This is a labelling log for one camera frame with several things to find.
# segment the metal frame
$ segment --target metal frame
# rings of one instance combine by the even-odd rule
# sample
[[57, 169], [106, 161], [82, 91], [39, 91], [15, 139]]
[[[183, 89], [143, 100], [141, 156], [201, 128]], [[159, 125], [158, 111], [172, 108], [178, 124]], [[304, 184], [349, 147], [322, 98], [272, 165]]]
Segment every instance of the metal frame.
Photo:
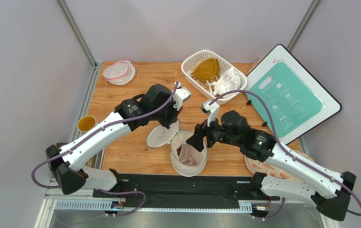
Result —
[[84, 37], [81, 34], [81, 31], [79, 31], [78, 25], [76, 25], [76, 22], [74, 20], [74, 17], [71, 14], [71, 11], [68, 8], [68, 5], [66, 4], [65, 0], [56, 0], [58, 6], [61, 9], [61, 12], [63, 13], [66, 21], [68, 22], [69, 27], [72, 29], [72, 33], [74, 34], [76, 40], [78, 41], [78, 44], [80, 45], [81, 49], [83, 50], [86, 58], [88, 59], [89, 64], [92, 66], [93, 69], [96, 68], [97, 63], [86, 44]]
[[[92, 66], [93, 71], [89, 78], [88, 87], [84, 94], [83, 102], [81, 109], [78, 112], [78, 116], [76, 120], [78, 121], [82, 116], [86, 115], [89, 110], [91, 98], [93, 96], [93, 92], [95, 90], [95, 85], [97, 82], [97, 78], [99, 76], [101, 63], [97, 63], [92, 56], [89, 47], [87, 46], [75, 20], [67, 6], [65, 0], [56, 0], [58, 6], [60, 7], [64, 17], [66, 18], [74, 36], [76, 37], [81, 49], [83, 50], [89, 64]], [[322, 0], [313, 0], [310, 7], [308, 8], [306, 14], [304, 15], [302, 21], [300, 22], [299, 27], [294, 33], [287, 49], [292, 51], [297, 44], [299, 38], [301, 37], [303, 31], [314, 15], [315, 11], [319, 7]], [[71, 133], [70, 140], [78, 138], [80, 132], [75, 127]], [[305, 146], [305, 142], [302, 137], [299, 138], [300, 146], [303, 152], [307, 152], [307, 148]], [[56, 185], [57, 182], [55, 179], [51, 179], [50, 185]], [[65, 209], [93, 209], [93, 210], [105, 210], [106, 205], [104, 202], [112, 201], [112, 200], [120, 200], [119, 198], [93, 198], [92, 190], [79, 190], [71, 195], [62, 194], [60, 189], [49, 189], [46, 192], [46, 195], [43, 200], [43, 204], [41, 206], [41, 210], [38, 214], [38, 218], [35, 224], [35, 228], [48, 228], [51, 224], [53, 213], [55, 209], [65, 208]], [[141, 211], [180, 211], [180, 212], [229, 212], [229, 213], [247, 213], [247, 210], [251, 209], [251, 203], [258, 203], [255, 201], [245, 201], [241, 200], [240, 209], [204, 209], [204, 210], [196, 210], [196, 209], [150, 209], [145, 208], [141, 209]], [[332, 220], [330, 218], [325, 217], [321, 214], [321, 219], [325, 228], [339, 228], [338, 222]]]
[[296, 32], [294, 33], [292, 39], [290, 40], [289, 45], [287, 46], [287, 50], [290, 52], [294, 49], [296, 43], [300, 39], [301, 35], [303, 34], [305, 28], [307, 27], [308, 23], [310, 22], [311, 18], [314, 16], [315, 11], [320, 6], [320, 3], [323, 0], [313, 0], [308, 8], [307, 12], [304, 14], [303, 19], [300, 22]]

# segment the white basket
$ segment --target white basket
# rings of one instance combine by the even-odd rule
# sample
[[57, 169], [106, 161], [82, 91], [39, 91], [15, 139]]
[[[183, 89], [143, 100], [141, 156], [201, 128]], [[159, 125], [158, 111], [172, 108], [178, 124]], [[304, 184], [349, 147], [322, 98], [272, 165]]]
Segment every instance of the white basket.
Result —
[[[208, 99], [213, 100], [216, 97], [213, 96], [212, 94], [210, 94], [210, 92], [208, 90], [203, 88], [198, 82], [196, 82], [191, 77], [192, 66], [194, 66], [199, 60], [207, 59], [207, 58], [216, 58], [218, 60], [218, 64], [220, 66], [220, 76], [221, 76], [221, 74], [224, 73], [224, 71], [228, 70], [231, 67], [234, 67], [231, 63], [227, 62], [225, 59], [223, 59], [216, 53], [209, 51], [209, 50], [203, 50], [203, 51], [196, 52], [195, 54], [193, 54], [192, 56], [187, 58], [185, 61], [183, 61], [181, 68], [182, 68], [182, 72], [185, 74], [186, 80], [189, 81], [197, 90], [199, 90]], [[244, 89], [248, 83], [247, 77], [240, 70], [238, 70], [238, 72], [240, 74], [240, 79], [241, 79], [240, 89]], [[221, 98], [221, 99], [217, 100], [217, 104], [223, 105], [223, 104], [229, 102], [232, 98], [234, 98], [238, 94], [239, 93], [234, 93], [227, 98]]]

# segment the instruction board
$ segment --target instruction board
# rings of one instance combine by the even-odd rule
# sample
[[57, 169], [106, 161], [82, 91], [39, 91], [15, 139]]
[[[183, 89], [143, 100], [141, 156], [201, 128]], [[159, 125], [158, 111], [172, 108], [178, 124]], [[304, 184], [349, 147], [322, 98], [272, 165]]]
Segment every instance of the instruction board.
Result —
[[[277, 135], [289, 143], [341, 110], [340, 103], [286, 50], [277, 45], [247, 76], [247, 90], [259, 95], [271, 112]], [[264, 122], [262, 104], [247, 95]]]

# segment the plastic basket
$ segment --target plastic basket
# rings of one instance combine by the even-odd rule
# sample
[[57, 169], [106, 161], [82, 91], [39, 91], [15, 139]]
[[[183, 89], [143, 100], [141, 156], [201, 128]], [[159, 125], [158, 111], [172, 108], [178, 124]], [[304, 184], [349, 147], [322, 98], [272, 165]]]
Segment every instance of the plastic basket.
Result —
[[206, 166], [207, 162], [207, 147], [206, 141], [203, 140], [204, 149], [201, 153], [201, 162], [196, 166], [187, 166], [179, 161], [177, 149], [186, 143], [186, 140], [190, 138], [194, 133], [191, 131], [180, 130], [171, 140], [171, 162], [173, 169], [184, 177], [193, 177], [201, 173]]
[[[213, 100], [216, 97], [213, 96], [212, 94], [210, 94], [208, 90], [206, 90], [204, 87], [202, 87], [198, 82], [196, 82], [191, 77], [191, 73], [192, 73], [191, 68], [199, 60], [213, 58], [213, 57], [218, 60], [218, 64], [220, 66], [220, 76], [221, 76], [221, 74], [224, 73], [224, 71], [228, 70], [231, 67], [234, 67], [231, 63], [227, 62], [225, 59], [223, 59], [216, 53], [209, 51], [209, 50], [203, 50], [203, 51], [196, 52], [195, 54], [193, 54], [192, 56], [187, 58], [185, 61], [183, 61], [182, 65], [181, 65], [182, 72], [185, 74], [186, 80], [188, 82], [190, 82], [197, 90], [199, 90], [203, 95], [205, 95], [210, 100]], [[241, 79], [240, 89], [244, 89], [248, 83], [247, 77], [240, 70], [238, 70], [238, 72], [240, 74], [240, 79]], [[221, 98], [221, 99], [217, 100], [217, 104], [223, 105], [223, 104], [229, 102], [232, 98], [234, 98], [237, 95], [238, 95], [238, 93], [234, 93], [233, 95], [231, 95], [227, 98]]]

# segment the metal pole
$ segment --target metal pole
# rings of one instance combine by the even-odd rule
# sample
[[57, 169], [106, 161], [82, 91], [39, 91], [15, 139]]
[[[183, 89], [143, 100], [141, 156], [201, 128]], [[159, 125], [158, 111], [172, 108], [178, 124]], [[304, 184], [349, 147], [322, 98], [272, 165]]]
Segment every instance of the metal pole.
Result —
[[86, 45], [86, 42], [84, 40], [84, 37], [82, 36], [81, 32], [79, 31], [78, 25], [76, 25], [74, 17], [71, 14], [71, 11], [69, 11], [68, 5], [66, 4], [65, 0], [56, 0], [58, 6], [60, 7], [66, 21], [68, 22], [68, 25], [72, 29], [72, 32], [74, 33], [74, 36], [76, 40], [78, 41], [80, 47], [84, 51], [84, 54], [86, 58], [88, 59], [89, 63], [91, 64], [93, 69], [96, 69], [97, 63], [92, 56], [91, 51], [88, 48], [88, 45]]
[[292, 39], [290, 40], [289, 45], [287, 46], [287, 50], [289, 50], [290, 52], [292, 52], [293, 48], [295, 47], [296, 43], [298, 42], [298, 40], [301, 37], [302, 33], [304, 32], [305, 28], [307, 27], [308, 22], [313, 17], [315, 11], [320, 6], [321, 2], [322, 2], [322, 0], [313, 0], [313, 2], [311, 2], [310, 7], [308, 8], [307, 12], [305, 13], [302, 21], [300, 22], [299, 27], [297, 28]]

